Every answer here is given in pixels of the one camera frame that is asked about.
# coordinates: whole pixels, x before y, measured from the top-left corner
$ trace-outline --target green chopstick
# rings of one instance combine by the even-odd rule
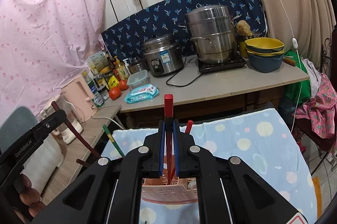
[[[125,157],[123,151],[119,148],[118,144],[116,143],[115,139],[113,138],[112,134],[110,133],[109,129],[107,128],[106,125],[103,125],[103,130],[104,132],[107,134],[108,138],[110,139],[110,141],[112,142],[112,144],[114,145],[114,147],[117,149],[118,153],[122,156]]]

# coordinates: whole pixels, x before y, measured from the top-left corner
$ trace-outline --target blue bowl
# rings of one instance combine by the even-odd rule
[[[257,71],[268,73],[280,68],[283,61],[283,55],[284,54],[273,57],[262,57],[248,53],[248,59],[252,67]]]
[[[246,45],[246,48],[251,51],[257,52],[257,53],[275,53],[278,51],[282,51],[284,49],[284,46],[281,46],[277,49],[262,49],[262,48],[256,48],[254,46]]]

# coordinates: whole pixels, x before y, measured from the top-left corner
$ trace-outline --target tiled floor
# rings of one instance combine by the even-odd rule
[[[302,137],[302,145],[306,147],[306,151],[303,154],[303,157],[309,166],[310,172],[312,172],[321,161],[318,149],[316,147],[316,144],[311,141],[307,136]],[[316,170],[316,172],[312,175],[313,178],[318,176],[320,180],[322,194],[322,211],[327,208],[327,206],[331,202],[331,198],[333,198],[333,196],[337,192],[337,171],[332,172],[332,167],[332,164],[325,159]]]

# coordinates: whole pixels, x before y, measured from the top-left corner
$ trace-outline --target blender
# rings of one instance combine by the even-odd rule
[[[76,131],[81,134],[83,132],[83,127],[80,125],[80,123],[77,121],[76,117],[74,116],[72,112],[71,104],[68,103],[65,100],[65,98],[61,95],[57,95],[56,97],[52,98],[45,105],[43,110],[40,112],[41,117],[44,119],[55,112],[54,108],[51,105],[52,101],[55,101],[57,105],[65,111],[65,113],[67,114],[67,119],[71,122],[71,124],[74,126]],[[75,135],[69,130],[69,128],[64,123],[62,123],[58,128],[56,128],[53,131],[53,134],[56,136],[61,134],[63,141],[66,144],[71,143],[76,138]]]

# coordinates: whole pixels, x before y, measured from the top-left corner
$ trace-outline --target navy blue cloth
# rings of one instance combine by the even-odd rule
[[[226,5],[236,20],[246,20],[254,31],[266,33],[261,0],[165,0],[137,12],[102,33],[110,53],[120,59],[143,55],[143,43],[156,34],[173,33],[183,55],[195,54],[184,24],[184,14],[202,5]]]

